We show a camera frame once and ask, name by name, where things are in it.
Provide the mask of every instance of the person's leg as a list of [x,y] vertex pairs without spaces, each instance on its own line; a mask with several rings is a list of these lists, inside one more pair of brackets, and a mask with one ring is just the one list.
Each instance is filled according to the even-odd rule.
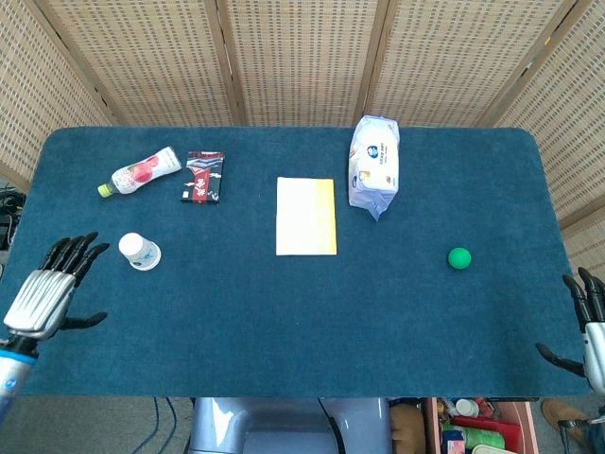
[[605,454],[605,427],[602,424],[593,424],[584,430],[584,438],[593,454]]
[[[557,431],[559,431],[559,421],[561,420],[573,421],[576,419],[588,419],[588,416],[580,410],[574,409],[570,405],[557,399],[545,399],[542,403],[542,414],[548,424]],[[588,447],[586,437],[584,437],[584,432],[581,428],[568,429],[567,436],[576,440],[580,445]]]

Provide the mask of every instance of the green ball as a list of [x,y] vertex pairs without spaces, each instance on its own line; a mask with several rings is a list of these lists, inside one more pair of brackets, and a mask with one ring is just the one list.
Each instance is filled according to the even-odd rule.
[[456,270],[465,270],[471,265],[471,253],[464,248],[454,248],[447,255],[447,262]]

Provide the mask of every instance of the bottle cap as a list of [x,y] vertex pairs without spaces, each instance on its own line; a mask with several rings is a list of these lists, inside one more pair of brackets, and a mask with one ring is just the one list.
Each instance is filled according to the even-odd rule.
[[106,183],[99,186],[96,190],[101,195],[101,197],[109,197],[111,194],[113,194],[112,189]]
[[479,415],[479,406],[474,400],[460,399],[456,402],[456,410],[458,410],[460,416],[477,418]]

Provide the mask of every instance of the black cable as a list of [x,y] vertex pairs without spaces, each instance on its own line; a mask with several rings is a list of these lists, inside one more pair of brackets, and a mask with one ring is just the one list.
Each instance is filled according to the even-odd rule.
[[149,443],[149,440],[151,440],[155,436],[155,434],[158,433],[158,428],[160,427],[160,411],[158,410],[158,398],[157,397],[153,397],[153,404],[155,406],[155,428],[147,436],[147,438],[141,442],[140,445],[138,445],[136,448],[134,448],[134,450],[132,451],[131,454],[134,454],[135,452],[139,452],[143,448],[143,446],[145,446],[147,443]]
[[[193,406],[193,412],[196,412],[196,397],[189,397],[189,400],[191,400],[191,405]],[[191,445],[191,431],[189,431],[189,438],[187,438],[187,444],[185,445],[185,450],[183,451],[183,454],[187,454],[189,452],[189,446]]]
[[6,232],[6,243],[10,247],[12,238],[15,235],[19,220],[21,219],[21,211],[26,202],[26,195],[21,194],[14,188],[9,188],[9,185],[5,185],[4,188],[0,188],[0,217],[6,216],[9,218],[9,227]]
[[338,454],[347,454],[347,450],[344,447],[344,441],[342,440],[342,433],[340,433],[340,428],[338,427],[337,420],[328,414],[325,407],[323,406],[323,402],[321,402],[321,399],[319,397],[318,397],[318,402],[320,403],[320,407],[323,410],[323,414],[325,414],[325,417],[328,418],[328,423],[330,423],[330,427],[332,428],[332,431],[334,432],[334,436],[337,439]]
[[165,397],[165,399],[166,399],[166,402],[168,403],[168,407],[170,407],[170,411],[172,411],[172,430],[170,430],[170,435],[168,435],[168,438],[166,438],[166,441],[164,442],[164,444],[158,451],[158,454],[162,454],[164,452],[164,450],[170,443],[170,440],[172,440],[172,436],[174,435],[174,432],[177,430],[177,413],[174,411],[174,407],[172,406],[172,402],[170,402],[170,399],[168,397]]

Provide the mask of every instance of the silver robotic hand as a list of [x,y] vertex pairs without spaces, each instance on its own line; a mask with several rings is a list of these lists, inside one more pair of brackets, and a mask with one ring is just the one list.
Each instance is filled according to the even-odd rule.
[[87,251],[96,236],[93,232],[55,243],[10,306],[4,319],[9,338],[0,340],[0,423],[38,359],[38,342],[52,338],[58,330],[90,328],[107,317],[106,312],[88,319],[65,316],[74,290],[109,247],[101,243]]
[[578,273],[586,292],[571,276],[565,275],[563,282],[574,300],[579,331],[584,341],[584,363],[561,358],[542,343],[536,343],[536,348],[548,362],[586,377],[595,392],[605,394],[605,284],[584,268],[579,268]]

